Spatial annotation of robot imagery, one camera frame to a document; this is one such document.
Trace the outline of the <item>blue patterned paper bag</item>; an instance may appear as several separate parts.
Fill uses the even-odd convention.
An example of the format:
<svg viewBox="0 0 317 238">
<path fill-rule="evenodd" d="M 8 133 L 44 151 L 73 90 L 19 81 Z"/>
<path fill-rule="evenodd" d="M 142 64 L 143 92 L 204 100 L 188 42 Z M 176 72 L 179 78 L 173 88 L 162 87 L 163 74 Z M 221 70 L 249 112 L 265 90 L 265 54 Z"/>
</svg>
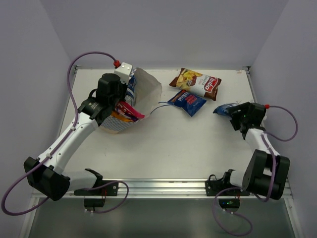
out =
<svg viewBox="0 0 317 238">
<path fill-rule="evenodd" d="M 154 76 L 141 68 L 132 70 L 124 102 L 129 103 L 145 117 L 138 121 L 122 122 L 110 115 L 102 122 L 100 128 L 108 133 L 117 134 L 148 118 L 153 110 L 159 106 L 161 94 L 162 85 Z"/>
</svg>

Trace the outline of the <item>orange snack packet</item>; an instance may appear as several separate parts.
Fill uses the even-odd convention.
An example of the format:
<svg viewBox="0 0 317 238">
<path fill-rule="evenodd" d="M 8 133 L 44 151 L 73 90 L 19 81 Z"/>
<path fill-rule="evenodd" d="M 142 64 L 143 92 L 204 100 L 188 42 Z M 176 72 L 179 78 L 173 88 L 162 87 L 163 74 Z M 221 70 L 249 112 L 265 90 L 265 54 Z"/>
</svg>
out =
<svg viewBox="0 0 317 238">
<path fill-rule="evenodd" d="M 115 119 L 122 121 L 122 122 L 133 122 L 133 120 L 131 120 L 131 118 L 127 118 L 121 114 L 118 114 L 115 111 L 112 111 L 111 116 L 114 117 Z"/>
</svg>

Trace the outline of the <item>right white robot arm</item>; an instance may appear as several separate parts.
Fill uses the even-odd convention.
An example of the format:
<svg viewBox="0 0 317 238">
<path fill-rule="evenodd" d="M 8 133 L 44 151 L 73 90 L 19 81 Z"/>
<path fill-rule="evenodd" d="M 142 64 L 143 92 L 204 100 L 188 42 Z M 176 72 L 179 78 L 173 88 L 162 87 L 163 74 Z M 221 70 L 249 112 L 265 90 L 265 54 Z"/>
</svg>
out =
<svg viewBox="0 0 317 238">
<path fill-rule="evenodd" d="M 256 197 L 263 196 L 263 202 L 279 200 L 284 192 L 290 160 L 274 149 L 269 133 L 262 126 L 271 106 L 250 102 L 225 106 L 234 130 L 242 134 L 253 154 L 244 170 L 227 171 L 226 179 L 220 183 L 222 192 L 230 195 L 240 188 Z"/>
</svg>

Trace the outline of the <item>pink Real snack packet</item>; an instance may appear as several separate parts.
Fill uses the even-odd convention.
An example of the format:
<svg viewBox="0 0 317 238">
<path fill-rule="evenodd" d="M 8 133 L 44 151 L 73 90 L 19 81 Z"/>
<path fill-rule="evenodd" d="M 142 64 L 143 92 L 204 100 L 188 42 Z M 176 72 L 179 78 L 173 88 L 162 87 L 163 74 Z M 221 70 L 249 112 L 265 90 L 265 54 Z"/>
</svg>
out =
<svg viewBox="0 0 317 238">
<path fill-rule="evenodd" d="M 126 118 L 130 121 L 138 121 L 145 117 L 144 114 L 141 114 L 137 110 L 135 110 L 129 103 L 120 101 L 116 107 L 115 111 L 123 118 Z"/>
</svg>

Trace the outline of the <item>blue white snack bag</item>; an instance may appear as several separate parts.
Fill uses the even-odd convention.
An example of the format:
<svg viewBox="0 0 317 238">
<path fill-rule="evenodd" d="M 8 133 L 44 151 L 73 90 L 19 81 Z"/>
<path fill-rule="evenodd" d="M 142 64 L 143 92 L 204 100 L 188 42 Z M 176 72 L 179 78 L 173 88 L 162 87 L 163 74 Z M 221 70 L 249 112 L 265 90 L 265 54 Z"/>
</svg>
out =
<svg viewBox="0 0 317 238">
<path fill-rule="evenodd" d="M 218 114 L 221 116 L 227 116 L 230 117 L 230 113 L 228 112 L 228 109 L 234 106 L 239 105 L 238 103 L 228 103 L 228 104 L 223 104 L 215 108 L 213 111 L 214 114 Z"/>
</svg>

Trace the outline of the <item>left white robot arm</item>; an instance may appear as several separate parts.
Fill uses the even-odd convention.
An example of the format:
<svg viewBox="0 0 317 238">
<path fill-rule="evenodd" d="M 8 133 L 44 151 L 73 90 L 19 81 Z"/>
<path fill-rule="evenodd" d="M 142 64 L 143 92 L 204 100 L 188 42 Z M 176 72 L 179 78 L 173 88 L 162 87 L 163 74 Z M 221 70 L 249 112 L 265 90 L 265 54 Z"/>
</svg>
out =
<svg viewBox="0 0 317 238">
<path fill-rule="evenodd" d="M 123 101 L 127 79 L 114 73 L 105 73 L 76 111 L 75 118 L 59 138 L 36 159 L 24 162 L 28 183 L 49 199 L 57 201 L 68 191 L 87 190 L 96 195 L 102 191 L 102 175 L 92 169 L 64 174 L 70 158 L 108 118 L 118 102 Z"/>
</svg>

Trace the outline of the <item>dark blue chip bag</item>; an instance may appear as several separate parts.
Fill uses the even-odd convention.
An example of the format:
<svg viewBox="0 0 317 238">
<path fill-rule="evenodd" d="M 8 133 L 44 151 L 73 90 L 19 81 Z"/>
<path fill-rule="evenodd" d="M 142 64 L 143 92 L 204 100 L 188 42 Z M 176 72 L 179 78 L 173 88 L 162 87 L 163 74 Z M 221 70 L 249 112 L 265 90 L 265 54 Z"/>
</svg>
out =
<svg viewBox="0 0 317 238">
<path fill-rule="evenodd" d="M 206 102 L 205 99 L 185 90 L 179 91 L 168 101 L 168 103 L 182 108 L 190 117 L 193 117 Z"/>
</svg>

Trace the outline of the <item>brown cassava chips bag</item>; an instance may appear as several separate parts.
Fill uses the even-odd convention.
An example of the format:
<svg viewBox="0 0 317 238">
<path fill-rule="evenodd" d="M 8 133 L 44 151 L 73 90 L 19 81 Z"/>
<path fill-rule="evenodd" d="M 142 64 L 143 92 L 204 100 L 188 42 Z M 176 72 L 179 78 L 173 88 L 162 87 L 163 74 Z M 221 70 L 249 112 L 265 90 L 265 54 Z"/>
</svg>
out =
<svg viewBox="0 0 317 238">
<path fill-rule="evenodd" d="M 169 86 L 177 87 L 181 90 L 216 101 L 221 81 L 220 78 L 215 76 L 181 68 L 178 76 L 170 82 Z"/>
</svg>

